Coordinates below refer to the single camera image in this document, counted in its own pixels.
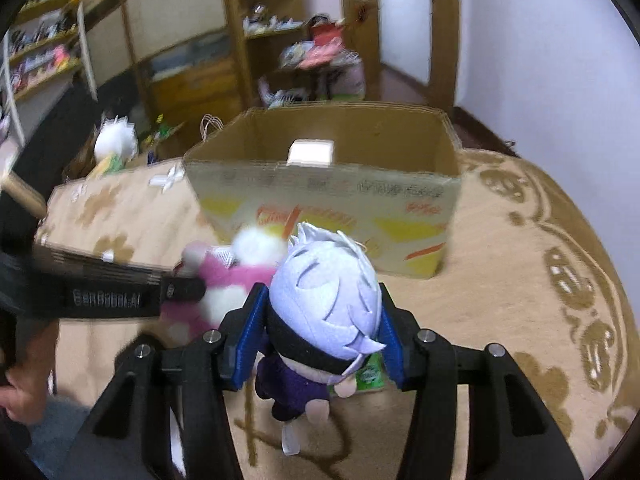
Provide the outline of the person's left hand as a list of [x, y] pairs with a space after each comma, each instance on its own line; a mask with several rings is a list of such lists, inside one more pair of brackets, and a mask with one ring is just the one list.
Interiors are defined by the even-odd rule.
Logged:
[[14, 422], [35, 425], [43, 419], [59, 331], [60, 323], [51, 321], [35, 332], [23, 356], [6, 372], [9, 385], [1, 387], [1, 407]]

